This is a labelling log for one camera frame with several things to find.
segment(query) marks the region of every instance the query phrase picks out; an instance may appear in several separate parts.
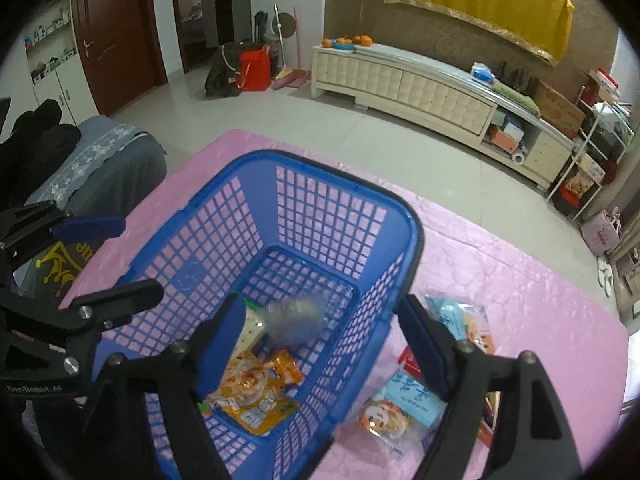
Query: pink bag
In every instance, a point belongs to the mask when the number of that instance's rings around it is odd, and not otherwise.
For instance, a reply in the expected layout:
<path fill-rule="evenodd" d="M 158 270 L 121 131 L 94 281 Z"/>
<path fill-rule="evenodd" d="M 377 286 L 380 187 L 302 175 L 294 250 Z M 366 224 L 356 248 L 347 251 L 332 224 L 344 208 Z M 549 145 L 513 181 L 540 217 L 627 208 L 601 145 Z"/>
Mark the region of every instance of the pink bag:
<path fill-rule="evenodd" d="M 596 256 L 602 256 L 620 243 L 620 229 L 620 215 L 617 207 L 613 209 L 612 214 L 604 210 L 599 212 L 580 227 L 582 238 Z"/>

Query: gold fringe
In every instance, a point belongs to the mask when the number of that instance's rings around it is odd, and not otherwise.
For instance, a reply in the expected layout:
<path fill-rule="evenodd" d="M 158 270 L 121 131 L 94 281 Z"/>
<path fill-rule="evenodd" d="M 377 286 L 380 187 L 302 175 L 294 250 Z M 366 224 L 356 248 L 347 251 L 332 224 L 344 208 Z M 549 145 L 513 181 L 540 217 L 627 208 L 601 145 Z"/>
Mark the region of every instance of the gold fringe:
<path fill-rule="evenodd" d="M 522 38 L 516 36 L 512 32 L 505 30 L 504 28 L 496 27 L 491 23 L 487 23 L 479 18 L 475 18 L 473 16 L 469 16 L 464 12 L 459 12 L 458 10 L 449 9 L 447 7 L 443 7 L 438 4 L 432 4 L 429 2 L 424 2 L 422 0 L 385 0 L 386 4 L 407 4 L 414 7 L 421 7 L 422 9 L 432 10 L 433 12 L 439 12 L 441 14 L 445 14 L 450 18 L 454 18 L 456 20 L 462 20 L 463 22 L 471 23 L 471 25 L 475 25 L 476 27 L 484 28 L 484 30 L 488 30 L 493 34 L 504 38 L 505 40 L 511 41 L 511 43 L 516 44 L 520 48 L 523 48 L 527 52 L 532 53 L 534 56 L 539 57 L 543 61 L 549 63 L 552 67 L 556 67 L 558 62 L 556 59 L 549 54 L 546 50 L 542 50 L 536 46 L 533 46 L 528 41 L 524 41 Z"/>

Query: orange snack bag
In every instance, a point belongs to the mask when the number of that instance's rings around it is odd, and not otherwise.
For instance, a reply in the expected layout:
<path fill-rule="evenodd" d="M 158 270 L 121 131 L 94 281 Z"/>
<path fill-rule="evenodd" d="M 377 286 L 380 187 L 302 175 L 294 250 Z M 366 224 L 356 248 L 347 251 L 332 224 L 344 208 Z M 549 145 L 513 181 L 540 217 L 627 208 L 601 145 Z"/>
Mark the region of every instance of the orange snack bag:
<path fill-rule="evenodd" d="M 304 380 L 298 365 L 287 349 L 278 350 L 264 365 L 273 370 L 285 386 L 300 384 Z"/>
<path fill-rule="evenodd" d="M 211 409 L 220 406 L 254 435 L 271 431 L 300 408 L 282 394 L 282 380 L 251 352 L 241 352 L 229 361 L 220 386 L 205 403 Z"/>

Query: paper towel roll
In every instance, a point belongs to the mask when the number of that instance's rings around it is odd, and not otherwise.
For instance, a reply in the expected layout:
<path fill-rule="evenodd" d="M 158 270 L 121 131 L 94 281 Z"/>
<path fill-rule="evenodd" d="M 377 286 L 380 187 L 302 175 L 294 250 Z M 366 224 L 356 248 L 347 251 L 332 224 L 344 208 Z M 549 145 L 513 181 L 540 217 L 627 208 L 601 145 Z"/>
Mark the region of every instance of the paper towel roll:
<path fill-rule="evenodd" d="M 524 164 L 524 153 L 522 153 L 520 150 L 516 150 L 515 152 L 511 153 L 511 160 L 516 166 L 522 166 Z"/>

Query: slipper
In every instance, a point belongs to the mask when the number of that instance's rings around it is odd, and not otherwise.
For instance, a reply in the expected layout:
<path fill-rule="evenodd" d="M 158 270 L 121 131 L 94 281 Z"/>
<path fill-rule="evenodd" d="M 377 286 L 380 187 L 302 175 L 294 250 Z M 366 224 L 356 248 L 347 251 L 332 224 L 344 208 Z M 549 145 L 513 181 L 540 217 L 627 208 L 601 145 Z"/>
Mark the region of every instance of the slipper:
<path fill-rule="evenodd" d="M 611 293 L 613 292 L 613 274 L 608 272 L 604 277 L 604 295 L 607 298 L 611 297 Z"/>
<path fill-rule="evenodd" d="M 612 274 L 611 266 L 603 258 L 598 258 L 597 262 L 598 262 L 598 284 L 604 287 L 607 274 Z"/>

